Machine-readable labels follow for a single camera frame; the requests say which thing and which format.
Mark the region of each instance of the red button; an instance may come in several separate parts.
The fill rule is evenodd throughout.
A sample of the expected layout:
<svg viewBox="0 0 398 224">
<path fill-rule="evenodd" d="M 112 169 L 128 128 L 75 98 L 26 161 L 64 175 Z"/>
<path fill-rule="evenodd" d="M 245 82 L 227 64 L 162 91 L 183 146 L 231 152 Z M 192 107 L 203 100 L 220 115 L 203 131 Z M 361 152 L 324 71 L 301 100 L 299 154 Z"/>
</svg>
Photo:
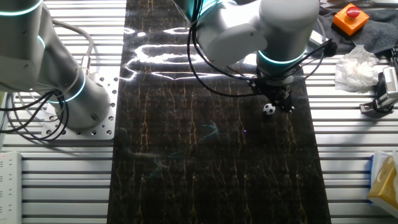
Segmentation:
<svg viewBox="0 0 398 224">
<path fill-rule="evenodd" d="M 347 9 L 347 16 L 354 19 L 359 16 L 361 10 L 358 7 L 350 7 Z"/>
</svg>

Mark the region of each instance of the dark gray cloth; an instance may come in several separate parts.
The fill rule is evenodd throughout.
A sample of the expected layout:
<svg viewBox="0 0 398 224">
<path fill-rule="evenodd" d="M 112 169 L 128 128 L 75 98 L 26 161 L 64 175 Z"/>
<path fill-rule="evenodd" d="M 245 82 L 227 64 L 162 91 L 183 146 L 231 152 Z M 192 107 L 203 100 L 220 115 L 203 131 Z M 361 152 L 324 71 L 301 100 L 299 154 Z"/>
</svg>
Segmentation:
<svg viewBox="0 0 398 224">
<path fill-rule="evenodd" d="M 376 54 L 397 45 L 398 10 L 381 9 L 364 12 L 369 15 L 368 23 L 351 38 L 345 38 L 331 28 L 336 12 L 321 8 L 320 21 L 325 28 L 326 37 L 333 38 L 338 44 L 339 53 L 348 53 L 356 45 L 364 45 L 365 50 Z M 318 26 L 315 30 L 321 33 Z"/>
</svg>

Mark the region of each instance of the bolt hole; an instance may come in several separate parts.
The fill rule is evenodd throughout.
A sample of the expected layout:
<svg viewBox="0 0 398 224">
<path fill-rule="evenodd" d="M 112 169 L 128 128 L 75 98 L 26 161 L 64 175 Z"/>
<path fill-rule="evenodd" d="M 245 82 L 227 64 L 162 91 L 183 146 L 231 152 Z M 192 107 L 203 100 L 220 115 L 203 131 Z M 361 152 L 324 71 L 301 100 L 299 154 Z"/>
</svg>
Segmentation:
<svg viewBox="0 0 398 224">
<path fill-rule="evenodd" d="M 100 118 L 95 113 L 90 114 L 90 117 L 92 118 L 93 121 L 96 121 L 96 122 L 100 121 Z"/>
</svg>

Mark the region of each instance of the metal bracket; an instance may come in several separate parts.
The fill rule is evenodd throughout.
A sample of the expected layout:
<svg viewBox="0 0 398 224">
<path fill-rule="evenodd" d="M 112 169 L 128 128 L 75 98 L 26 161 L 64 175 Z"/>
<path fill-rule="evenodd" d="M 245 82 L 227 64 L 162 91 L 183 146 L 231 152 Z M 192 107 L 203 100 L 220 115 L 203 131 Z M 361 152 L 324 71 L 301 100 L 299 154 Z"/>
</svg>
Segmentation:
<svg viewBox="0 0 398 224">
<path fill-rule="evenodd" d="M 108 95 L 111 98 L 111 106 L 109 112 L 104 120 L 102 120 L 102 122 L 90 129 L 71 130 L 69 128 L 66 128 L 64 134 L 58 138 L 60 140 L 109 140 L 113 139 L 114 137 L 116 107 L 118 103 L 119 73 L 115 75 L 93 73 L 90 74 L 89 77 L 93 81 L 103 85 L 105 90 L 108 92 Z M 54 107 L 48 104 L 47 112 L 55 114 Z M 46 113 L 44 119 L 55 119 L 54 116 L 52 118 L 51 117 L 51 115 Z M 57 128 L 56 125 L 58 125 L 58 122 L 44 123 L 42 128 L 42 135 L 46 136 L 50 134 L 53 130 L 55 130 L 55 128 Z"/>
</svg>

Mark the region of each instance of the orange emergency stop button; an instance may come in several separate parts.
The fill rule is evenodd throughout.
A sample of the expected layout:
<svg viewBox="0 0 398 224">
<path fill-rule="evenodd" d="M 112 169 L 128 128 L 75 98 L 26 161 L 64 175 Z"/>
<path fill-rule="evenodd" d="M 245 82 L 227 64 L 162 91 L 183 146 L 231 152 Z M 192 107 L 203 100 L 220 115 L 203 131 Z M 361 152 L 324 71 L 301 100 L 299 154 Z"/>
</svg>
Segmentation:
<svg viewBox="0 0 398 224">
<path fill-rule="evenodd" d="M 333 23 L 348 35 L 353 35 L 368 22 L 369 16 L 358 7 L 349 4 L 335 15 Z"/>
</svg>

